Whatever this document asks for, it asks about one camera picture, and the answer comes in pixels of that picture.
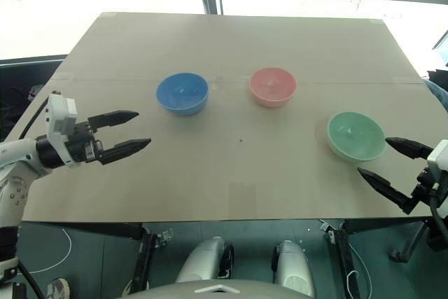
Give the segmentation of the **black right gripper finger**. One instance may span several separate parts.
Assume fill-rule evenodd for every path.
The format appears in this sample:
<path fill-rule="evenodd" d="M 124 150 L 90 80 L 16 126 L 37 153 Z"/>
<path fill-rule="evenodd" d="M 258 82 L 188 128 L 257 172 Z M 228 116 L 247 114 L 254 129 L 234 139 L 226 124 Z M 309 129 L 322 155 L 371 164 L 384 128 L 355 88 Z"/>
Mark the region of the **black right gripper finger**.
<path fill-rule="evenodd" d="M 409 215 L 417 205 L 417 199 L 408 197 L 391 186 L 391 183 L 367 169 L 358 167 L 358 173 L 379 194 L 396 204 L 405 214 Z"/>
<path fill-rule="evenodd" d="M 385 138 L 385 141 L 397 152 L 411 159 L 422 158 L 426 160 L 433 151 L 433 148 L 410 139 L 400 137 L 387 137 Z"/>

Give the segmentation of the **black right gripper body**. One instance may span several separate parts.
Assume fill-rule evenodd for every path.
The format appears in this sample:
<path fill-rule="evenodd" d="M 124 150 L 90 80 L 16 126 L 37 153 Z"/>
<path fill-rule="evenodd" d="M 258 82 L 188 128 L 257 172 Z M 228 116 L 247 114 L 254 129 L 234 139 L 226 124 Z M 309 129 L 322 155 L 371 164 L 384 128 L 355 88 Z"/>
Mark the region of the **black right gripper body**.
<path fill-rule="evenodd" d="M 416 178 L 418 184 L 412 191 L 412 197 L 419 202 L 423 202 L 426 205 L 430 205 L 430 200 L 432 196 L 435 197 L 435 204 L 437 206 L 440 205 L 438 194 L 436 192 L 432 192 L 433 185 L 435 184 L 435 178 L 433 173 L 430 171 L 428 167 L 424 167 L 421 173 Z"/>

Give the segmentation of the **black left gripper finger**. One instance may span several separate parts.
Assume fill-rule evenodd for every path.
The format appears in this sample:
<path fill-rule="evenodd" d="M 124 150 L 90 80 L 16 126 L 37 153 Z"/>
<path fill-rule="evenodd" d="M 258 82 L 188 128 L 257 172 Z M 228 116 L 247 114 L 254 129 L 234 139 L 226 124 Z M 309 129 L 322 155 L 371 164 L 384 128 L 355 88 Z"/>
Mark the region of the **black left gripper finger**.
<path fill-rule="evenodd" d="M 151 138 L 146 139 L 132 139 L 116 144 L 113 148 L 101 150 L 98 154 L 98 161 L 102 165 L 122 160 L 141 150 L 143 150 L 149 143 Z"/>
<path fill-rule="evenodd" d="M 124 124 L 138 115 L 136 111 L 118 110 L 89 117 L 87 121 L 91 129 L 99 129 Z"/>

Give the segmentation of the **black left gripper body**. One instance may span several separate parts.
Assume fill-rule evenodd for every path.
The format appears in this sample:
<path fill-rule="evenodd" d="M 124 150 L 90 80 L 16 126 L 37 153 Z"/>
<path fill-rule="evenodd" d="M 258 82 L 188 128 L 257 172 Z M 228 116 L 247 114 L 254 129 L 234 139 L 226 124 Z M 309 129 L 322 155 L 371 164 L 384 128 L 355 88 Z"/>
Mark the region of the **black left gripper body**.
<path fill-rule="evenodd" d="M 73 132 L 67 136 L 66 149 L 71 158 L 79 162 L 98 161 L 105 165 L 104 148 L 100 140 L 95 139 L 95 133 L 104 127 L 98 120 L 88 119 L 85 122 L 75 124 Z"/>

